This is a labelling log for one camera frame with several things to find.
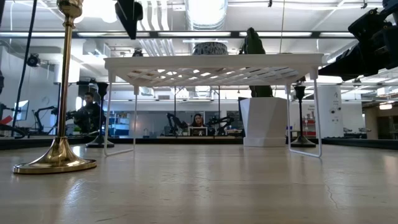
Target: brass candlestick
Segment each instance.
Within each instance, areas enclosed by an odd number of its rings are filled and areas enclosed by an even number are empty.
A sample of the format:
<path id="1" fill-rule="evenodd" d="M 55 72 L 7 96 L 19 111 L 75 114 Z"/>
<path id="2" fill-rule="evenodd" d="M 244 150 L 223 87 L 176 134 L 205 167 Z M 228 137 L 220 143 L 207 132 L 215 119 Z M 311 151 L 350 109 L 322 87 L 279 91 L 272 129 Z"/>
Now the brass candlestick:
<path id="1" fill-rule="evenodd" d="M 70 50 L 72 44 L 73 21 L 81 16 L 83 0 L 57 0 L 59 10 L 65 15 L 65 43 L 63 46 L 62 83 L 60 107 L 58 109 L 58 135 L 53 140 L 50 149 L 40 158 L 28 164 L 14 166 L 16 174 L 53 174 L 85 170 L 96 167 L 93 159 L 82 159 L 70 149 L 68 138 L 65 137 L 65 122 L 67 112 L 68 76 Z"/>

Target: ceiling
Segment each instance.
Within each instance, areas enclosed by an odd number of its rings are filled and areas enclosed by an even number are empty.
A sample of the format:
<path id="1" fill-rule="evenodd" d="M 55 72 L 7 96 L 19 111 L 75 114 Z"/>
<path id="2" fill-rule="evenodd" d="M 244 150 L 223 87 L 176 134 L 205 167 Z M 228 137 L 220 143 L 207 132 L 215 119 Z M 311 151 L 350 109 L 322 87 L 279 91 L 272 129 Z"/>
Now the ceiling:
<path id="1" fill-rule="evenodd" d="M 226 10 L 226 18 L 223 30 L 241 30 L 244 31 L 249 27 L 261 31 L 347 31 L 347 27 L 357 18 L 361 17 L 368 10 L 375 7 L 382 8 L 382 0 L 367 1 L 368 8 L 360 9 L 363 5 L 362 0 L 273 0 L 272 7 L 267 7 L 268 1 L 248 1 L 248 0 L 229 0 Z M 158 10 L 158 23 L 162 24 L 160 10 L 160 1 Z M 155 30 L 152 23 L 152 4 L 148 1 L 147 21 L 150 30 Z M 95 10 L 83 7 L 84 11 Z M 2 24 L 0 31 L 24 31 L 29 30 L 30 17 L 32 11 L 32 1 L 6 1 L 3 12 Z M 38 31 L 63 31 L 63 15 L 56 8 L 56 0 L 41 1 L 39 0 L 34 32 Z M 167 23 L 170 30 L 188 30 L 184 0 L 167 1 Z M 114 23 L 106 23 L 99 17 L 85 17 L 81 22 L 76 24 L 76 30 L 79 32 L 109 32 L 121 31 L 124 28 L 119 21 Z M 189 55 L 192 48 L 191 44 L 183 43 L 184 39 L 172 39 L 172 46 L 176 55 Z M 72 45 L 79 47 L 84 43 L 85 39 L 74 40 Z M 96 39 L 98 45 L 106 44 L 111 49 L 112 57 L 121 57 L 121 52 L 127 55 L 133 53 L 134 48 L 142 47 L 140 40 L 130 39 Z M 236 54 L 242 45 L 242 39 L 225 39 L 225 44 L 231 54 Z M 323 53 L 332 54 L 340 48 L 348 45 L 353 40 L 349 39 L 262 39 L 263 46 L 267 53 Z M 13 39 L 13 46 L 24 48 L 26 39 Z M 31 45 L 33 47 L 58 47 L 60 52 L 63 48 L 63 39 L 33 39 Z M 92 58 L 92 55 L 83 52 L 72 51 L 73 56 L 82 65 L 85 66 L 84 76 L 100 76 L 106 75 L 103 60 Z M 367 82 L 383 82 L 388 78 L 398 76 L 396 72 L 386 72 L 379 74 L 378 79 L 369 79 Z M 352 90 L 353 86 L 344 86 L 343 89 Z M 363 88 L 363 90 L 374 90 L 375 86 Z"/>

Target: pipe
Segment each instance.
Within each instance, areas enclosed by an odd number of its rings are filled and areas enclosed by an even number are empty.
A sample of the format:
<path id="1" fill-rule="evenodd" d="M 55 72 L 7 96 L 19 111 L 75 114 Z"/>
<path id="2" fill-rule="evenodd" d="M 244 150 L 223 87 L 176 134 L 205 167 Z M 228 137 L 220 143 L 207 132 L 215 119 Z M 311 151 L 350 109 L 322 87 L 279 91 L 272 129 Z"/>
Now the pipe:
<path id="1" fill-rule="evenodd" d="M 166 56 L 171 56 L 169 48 L 167 47 L 166 42 L 165 42 L 164 39 L 160 40 L 160 44 L 162 45 L 162 47 L 163 47 L 163 49 L 164 49 L 164 51 L 166 53 Z"/>
<path id="2" fill-rule="evenodd" d="M 167 0 L 161 0 L 161 7 L 162 7 L 162 27 L 163 30 L 170 30 L 169 23 L 167 22 Z"/>
<path id="3" fill-rule="evenodd" d="M 175 56 L 175 51 L 174 51 L 172 39 L 168 39 L 167 40 L 167 45 L 169 46 L 169 50 L 170 50 L 171 55 Z"/>
<path id="4" fill-rule="evenodd" d="M 156 57 L 156 51 L 154 49 L 154 47 L 152 46 L 150 40 L 144 40 L 144 42 L 146 43 L 146 45 L 148 46 L 148 49 L 152 52 L 152 54 Z"/>
<path id="5" fill-rule="evenodd" d="M 139 40 L 139 43 L 141 44 L 141 47 L 147 52 L 147 54 L 148 54 L 150 57 L 152 57 L 152 56 L 153 56 L 153 55 L 152 55 L 152 52 L 150 52 L 150 51 L 148 50 L 148 47 L 146 46 L 145 42 L 144 42 L 143 40 Z"/>
<path id="6" fill-rule="evenodd" d="M 147 0 L 141 0 L 141 5 L 142 5 L 142 26 L 144 27 L 145 31 L 150 30 L 150 26 L 148 23 L 148 2 Z"/>
<path id="7" fill-rule="evenodd" d="M 152 23 L 154 30 L 160 30 L 159 22 L 157 20 L 157 0 L 150 0 L 150 3 L 152 4 L 152 19 L 150 22 Z"/>
<path id="8" fill-rule="evenodd" d="M 159 56 L 163 56 L 163 52 L 161 51 L 157 41 L 154 39 L 154 40 L 151 40 L 151 42 L 152 42 L 152 46 L 155 48 L 155 50 L 157 51 Z"/>

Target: white table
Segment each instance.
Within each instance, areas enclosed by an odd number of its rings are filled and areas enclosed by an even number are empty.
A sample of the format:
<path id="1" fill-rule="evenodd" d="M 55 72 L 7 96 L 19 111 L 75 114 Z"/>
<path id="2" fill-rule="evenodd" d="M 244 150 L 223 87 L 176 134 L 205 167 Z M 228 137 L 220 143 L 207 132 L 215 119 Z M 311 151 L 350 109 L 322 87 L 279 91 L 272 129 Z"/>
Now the white table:
<path id="1" fill-rule="evenodd" d="M 136 96 L 134 110 L 134 133 L 136 132 L 137 95 L 139 87 L 155 86 L 219 86 L 219 85 L 285 85 L 287 93 L 287 122 L 290 126 L 290 86 L 306 74 L 314 80 L 315 108 L 317 113 L 318 154 L 296 151 L 291 148 L 290 130 L 289 150 L 306 156 L 321 157 L 322 141 L 318 108 L 318 67 L 322 65 L 322 54 L 278 54 L 278 55 L 201 55 L 175 57 L 130 57 L 106 58 L 109 91 L 106 116 L 105 142 L 108 140 L 109 113 L 111 109 L 112 83 L 116 77 L 134 86 Z M 108 153 L 106 156 L 130 152 L 132 149 Z"/>

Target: fluorescent light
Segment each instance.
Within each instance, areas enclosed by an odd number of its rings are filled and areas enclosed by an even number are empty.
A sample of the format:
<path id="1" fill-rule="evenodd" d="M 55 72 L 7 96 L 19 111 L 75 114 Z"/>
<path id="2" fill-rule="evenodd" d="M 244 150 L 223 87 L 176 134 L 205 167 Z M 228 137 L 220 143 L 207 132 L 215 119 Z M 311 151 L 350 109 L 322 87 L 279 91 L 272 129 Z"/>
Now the fluorescent light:
<path id="1" fill-rule="evenodd" d="M 217 43 L 228 43 L 228 40 L 182 40 L 184 44 L 196 44 L 204 42 L 217 42 Z"/>
<path id="2" fill-rule="evenodd" d="M 112 85 L 130 85 L 130 83 L 112 83 Z"/>
<path id="3" fill-rule="evenodd" d="M 78 32 L 79 37 L 129 37 L 126 32 Z M 137 32 L 137 37 L 149 37 L 148 32 Z"/>
<path id="4" fill-rule="evenodd" d="M 389 110 L 392 108 L 391 104 L 383 104 L 379 106 L 380 110 Z"/>
<path id="5" fill-rule="evenodd" d="M 352 33 L 349 32 L 322 32 L 320 37 L 354 37 Z"/>
<path id="6" fill-rule="evenodd" d="M 259 37 L 280 37 L 281 32 L 257 32 Z M 283 32 L 283 37 L 310 37 L 311 32 Z M 240 32 L 240 37 L 245 37 L 248 34 L 246 32 Z"/>
<path id="7" fill-rule="evenodd" d="M 231 32 L 159 32 L 159 37 L 229 37 Z"/>
<path id="8" fill-rule="evenodd" d="M 0 37 L 27 37 L 28 32 L 0 32 Z M 33 32 L 32 37 L 64 37 L 64 32 Z"/>

